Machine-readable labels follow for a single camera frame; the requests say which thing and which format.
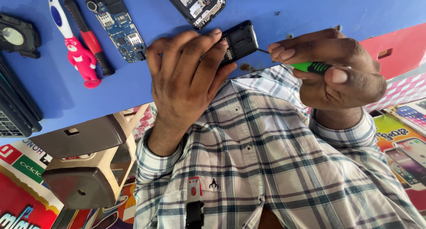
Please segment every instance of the hand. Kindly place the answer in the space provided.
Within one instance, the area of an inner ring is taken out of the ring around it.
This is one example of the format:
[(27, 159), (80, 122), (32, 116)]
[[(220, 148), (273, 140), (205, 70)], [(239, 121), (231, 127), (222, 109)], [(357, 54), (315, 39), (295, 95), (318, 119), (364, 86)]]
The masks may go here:
[(386, 92), (386, 80), (379, 75), (380, 64), (356, 40), (338, 30), (283, 40), (271, 44), (268, 51), (274, 61), (283, 64), (324, 62), (335, 66), (324, 77), (293, 71), (303, 81), (300, 99), (306, 106), (322, 110), (357, 108), (380, 100)]
[(156, 122), (148, 140), (153, 153), (167, 156), (174, 152), (185, 131), (207, 109), (237, 67), (231, 63), (218, 69), (228, 48), (226, 40), (217, 44), (221, 36), (219, 29), (206, 35), (185, 31), (171, 39), (157, 39), (146, 49), (152, 97), (157, 106)]

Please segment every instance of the blue table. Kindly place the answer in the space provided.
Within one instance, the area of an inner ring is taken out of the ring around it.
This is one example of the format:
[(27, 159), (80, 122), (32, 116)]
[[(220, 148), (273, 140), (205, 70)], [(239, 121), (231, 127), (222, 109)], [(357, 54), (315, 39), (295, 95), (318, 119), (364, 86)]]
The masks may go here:
[[(168, 0), (124, 2), (147, 45), (159, 37), (171, 37), (192, 29)], [(226, 0), (225, 9), (202, 33), (216, 27), (226, 30), (251, 20), (263, 49), (288, 34), (298, 36), (336, 25), (341, 25), (347, 36), (363, 40), (426, 22), (424, 2), (426, 0)], [(94, 14), (85, 7), (84, 0), (77, 0), (77, 3), (116, 69), (114, 75), (92, 90), (83, 86), (80, 74), (68, 63), (63, 36), (50, 17), (47, 0), (0, 0), (1, 12), (32, 21), (40, 32), (39, 59), (2, 52), (43, 112), (40, 133), (152, 101), (146, 62), (125, 62)], [(70, 23), (77, 35), (77, 26), (73, 21)], [(248, 63), (255, 69), (273, 65), (269, 56), (260, 52), (237, 63), (239, 66)], [(247, 71), (237, 69), (231, 76), (245, 73)], [(0, 145), (17, 140), (2, 138)]]

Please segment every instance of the red screwdriver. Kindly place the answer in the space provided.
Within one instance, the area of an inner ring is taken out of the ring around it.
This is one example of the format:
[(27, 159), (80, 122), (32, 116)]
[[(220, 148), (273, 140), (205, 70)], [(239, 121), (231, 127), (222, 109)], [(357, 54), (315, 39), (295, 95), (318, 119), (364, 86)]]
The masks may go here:
[(72, 18), (74, 18), (74, 21), (76, 22), (78, 29), (80, 30), (80, 33), (83, 36), (84, 42), (96, 57), (96, 60), (98, 61), (102, 69), (103, 75), (109, 76), (114, 74), (115, 71), (109, 67), (109, 63), (104, 57), (104, 53), (102, 52), (98, 40), (96, 39), (93, 32), (90, 30), (88, 25), (84, 22), (77, 3), (74, 0), (64, 0), (64, 3), (65, 7), (67, 7), (68, 11), (71, 13)]

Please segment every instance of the plaid shirt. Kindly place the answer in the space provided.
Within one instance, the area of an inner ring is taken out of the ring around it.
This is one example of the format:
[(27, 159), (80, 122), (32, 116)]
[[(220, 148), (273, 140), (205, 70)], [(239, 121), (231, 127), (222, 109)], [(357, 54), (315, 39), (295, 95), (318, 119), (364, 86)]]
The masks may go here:
[(168, 157), (147, 148), (150, 132), (136, 152), (135, 229), (184, 228), (196, 176), (203, 228), (257, 228), (264, 206), (287, 228), (426, 228), (376, 146), (372, 118), (345, 130), (309, 120), (283, 66), (227, 80)]

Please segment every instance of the plastic stool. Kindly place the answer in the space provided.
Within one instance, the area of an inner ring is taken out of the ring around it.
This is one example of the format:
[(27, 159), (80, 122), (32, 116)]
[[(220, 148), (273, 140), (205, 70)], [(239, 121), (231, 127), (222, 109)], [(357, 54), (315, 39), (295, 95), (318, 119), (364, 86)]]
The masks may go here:
[[(118, 149), (93, 153), (84, 159), (52, 159), (41, 177), (53, 194), (69, 209), (92, 209), (113, 206), (135, 162), (133, 135), (127, 138), (130, 160), (111, 163)], [(113, 171), (122, 169), (116, 179)]]
[(30, 140), (53, 158), (80, 156), (110, 149), (125, 143), (148, 106), (149, 104), (142, 105), (130, 116), (125, 116), (127, 111), (121, 111), (41, 134)]

